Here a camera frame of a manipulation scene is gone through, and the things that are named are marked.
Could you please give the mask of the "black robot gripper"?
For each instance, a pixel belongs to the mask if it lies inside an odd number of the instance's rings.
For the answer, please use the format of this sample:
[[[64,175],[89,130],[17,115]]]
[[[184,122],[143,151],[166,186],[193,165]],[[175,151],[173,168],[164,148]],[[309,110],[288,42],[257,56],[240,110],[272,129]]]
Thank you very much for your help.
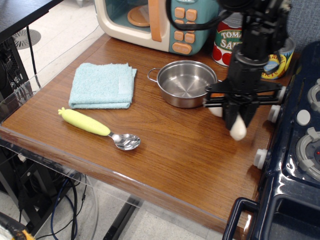
[[[283,88],[280,83],[261,80],[269,56],[251,59],[242,47],[242,44],[234,47],[226,78],[205,88],[203,106],[222,107],[228,130],[232,129],[238,113],[247,128],[260,105],[278,103],[278,94]]]

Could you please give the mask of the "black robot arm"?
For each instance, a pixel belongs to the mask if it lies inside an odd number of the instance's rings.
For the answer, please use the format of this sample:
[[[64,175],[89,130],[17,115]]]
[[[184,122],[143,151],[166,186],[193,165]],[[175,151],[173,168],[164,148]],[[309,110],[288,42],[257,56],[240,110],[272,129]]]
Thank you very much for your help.
[[[172,2],[165,2],[169,22],[182,31],[202,31],[216,26],[233,13],[242,15],[242,36],[231,55],[225,80],[206,87],[203,105],[222,108],[225,126],[231,130],[237,117],[248,127],[260,105],[278,102],[282,85],[261,79],[269,56],[277,54],[288,38],[289,0],[220,0],[220,16],[200,24],[176,23]]]

